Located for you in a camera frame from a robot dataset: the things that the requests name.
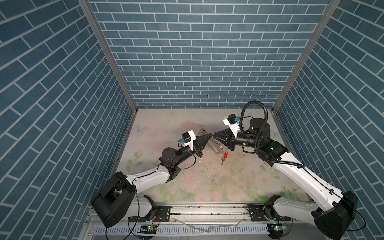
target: floral print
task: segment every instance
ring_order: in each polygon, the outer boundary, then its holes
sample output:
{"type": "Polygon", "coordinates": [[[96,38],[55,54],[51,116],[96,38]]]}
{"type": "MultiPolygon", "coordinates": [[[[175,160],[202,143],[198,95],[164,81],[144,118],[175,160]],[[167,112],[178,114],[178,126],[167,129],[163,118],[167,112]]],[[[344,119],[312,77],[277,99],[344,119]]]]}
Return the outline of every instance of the floral print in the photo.
{"type": "MultiPolygon", "coordinates": [[[[198,134],[201,128],[211,133],[223,130],[223,118],[231,113],[239,116],[240,111],[141,109],[136,116],[132,130],[134,134],[128,138],[118,171],[134,174],[152,169],[159,164],[159,156],[164,148],[178,148],[177,140],[182,133],[193,130],[198,134]],[[156,116],[156,125],[153,125],[153,116],[156,116]]],[[[247,116],[264,117],[262,110],[252,109],[247,112],[247,116]]],[[[271,138],[282,143],[273,119],[269,118],[268,123],[271,126],[271,138]]],[[[221,157],[227,150],[221,149],[215,142],[213,138],[209,140],[203,150],[203,157],[197,157],[193,167],[180,171],[174,180],[156,185],[139,195],[149,195],[156,202],[266,201],[273,194],[291,200],[308,200],[307,194],[290,178],[254,154],[243,153],[240,147],[234,152],[229,151],[221,165],[221,157]]],[[[193,162],[194,158],[190,157],[180,167],[186,168],[193,162]]]]}

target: blue brick wall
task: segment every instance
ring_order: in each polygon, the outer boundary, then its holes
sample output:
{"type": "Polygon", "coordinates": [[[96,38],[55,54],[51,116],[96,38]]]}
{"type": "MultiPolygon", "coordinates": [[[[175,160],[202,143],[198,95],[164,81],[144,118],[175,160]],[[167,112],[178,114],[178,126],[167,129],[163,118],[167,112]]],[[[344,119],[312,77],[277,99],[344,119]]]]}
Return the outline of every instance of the blue brick wall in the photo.
{"type": "Polygon", "coordinates": [[[328,1],[91,5],[139,108],[241,108],[273,105],[328,1]]]}
{"type": "Polygon", "coordinates": [[[132,111],[77,0],[0,1],[0,239],[73,239],[132,111]]]}
{"type": "Polygon", "coordinates": [[[278,110],[298,157],[359,197],[367,228],[345,239],[384,237],[383,12],[382,0],[342,0],[278,110]]]}

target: table surface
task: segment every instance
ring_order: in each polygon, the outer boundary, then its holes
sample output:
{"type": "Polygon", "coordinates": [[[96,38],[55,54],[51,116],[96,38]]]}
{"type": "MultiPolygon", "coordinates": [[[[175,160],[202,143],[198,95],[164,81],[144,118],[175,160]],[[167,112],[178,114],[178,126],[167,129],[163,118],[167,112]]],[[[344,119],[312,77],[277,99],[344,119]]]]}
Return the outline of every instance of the table surface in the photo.
{"type": "MultiPolygon", "coordinates": [[[[161,152],[166,147],[178,149],[181,134],[193,130],[197,135],[201,129],[214,133],[227,126],[225,116],[240,109],[140,109],[118,165],[117,172],[136,174],[156,167],[161,152]]],[[[264,118],[261,109],[246,110],[245,116],[264,118]]],[[[249,119],[244,119],[248,128],[249,119]]],[[[271,138],[283,144],[276,124],[269,114],[271,138]]],[[[193,164],[190,157],[180,168],[193,164]]],[[[243,202],[266,201],[271,195],[298,201],[308,200],[307,194],[286,175],[270,167],[255,154],[242,152],[240,146],[234,152],[220,148],[211,138],[203,150],[203,157],[196,164],[181,170],[178,176],[166,183],[149,188],[139,196],[149,195],[155,202],[243,202]],[[225,151],[228,157],[221,165],[225,151]]]]}

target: aluminum corner profile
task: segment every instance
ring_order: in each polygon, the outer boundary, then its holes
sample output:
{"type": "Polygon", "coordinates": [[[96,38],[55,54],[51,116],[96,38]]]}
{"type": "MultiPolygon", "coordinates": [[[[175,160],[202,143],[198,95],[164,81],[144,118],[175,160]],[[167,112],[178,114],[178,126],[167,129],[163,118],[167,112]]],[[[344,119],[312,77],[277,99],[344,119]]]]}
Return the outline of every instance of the aluminum corner profile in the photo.
{"type": "Polygon", "coordinates": [[[283,103],[283,100],[285,96],[288,94],[290,88],[294,84],[297,76],[299,75],[301,69],[303,68],[305,62],[307,61],[309,55],[311,54],[313,48],[315,47],[317,41],[319,40],[321,34],[323,33],[325,27],[327,26],[329,20],[331,19],[333,13],[339,6],[341,0],[330,0],[326,8],[324,9],[323,15],[321,16],[318,24],[316,25],[315,29],[313,30],[313,33],[311,37],[309,38],[306,46],[304,47],[304,50],[302,54],[300,55],[299,59],[297,60],[296,65],[293,67],[292,72],[290,76],[287,79],[287,82],[285,83],[280,95],[278,96],[276,102],[272,106],[272,110],[274,112],[277,112],[280,105],[283,103]]]}
{"type": "Polygon", "coordinates": [[[103,31],[101,30],[101,27],[96,19],[96,15],[92,10],[89,0],[78,0],[78,2],[80,4],[81,9],[84,12],[85,18],[88,20],[88,23],[91,26],[91,29],[98,43],[100,44],[102,51],[104,52],[104,55],[109,63],[109,66],[111,67],[112,72],[114,73],[117,79],[117,82],[119,83],[121,90],[128,101],[129,106],[132,108],[133,113],[136,113],[137,107],[135,105],[135,102],[133,101],[128,91],[127,85],[125,84],[124,78],[119,70],[116,60],[113,57],[112,51],[108,46],[107,40],[105,39],[103,31]]]}

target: floral tabletop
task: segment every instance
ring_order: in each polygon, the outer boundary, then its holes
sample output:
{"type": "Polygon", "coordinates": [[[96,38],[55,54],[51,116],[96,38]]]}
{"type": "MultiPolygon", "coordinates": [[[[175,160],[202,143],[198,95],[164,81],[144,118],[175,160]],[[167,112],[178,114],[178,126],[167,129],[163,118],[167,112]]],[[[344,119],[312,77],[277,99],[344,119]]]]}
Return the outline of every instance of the floral tabletop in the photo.
{"type": "MultiPolygon", "coordinates": [[[[156,167],[159,156],[166,147],[178,149],[177,141],[181,134],[201,129],[214,133],[226,128],[225,116],[240,109],[140,109],[133,124],[117,171],[124,174],[140,173],[156,167]]],[[[264,118],[259,109],[250,109],[246,116],[264,118]]],[[[249,121],[245,118],[244,128],[249,121]]],[[[271,138],[283,143],[271,115],[271,138]]],[[[308,200],[304,190],[290,178],[254,154],[242,152],[240,146],[221,164],[225,146],[211,138],[203,150],[203,157],[196,164],[180,171],[178,176],[162,185],[149,188],[139,195],[149,195],[155,202],[242,202],[266,201],[273,194],[291,200],[308,200]]],[[[192,165],[190,157],[179,165],[186,168],[192,165]]]]}

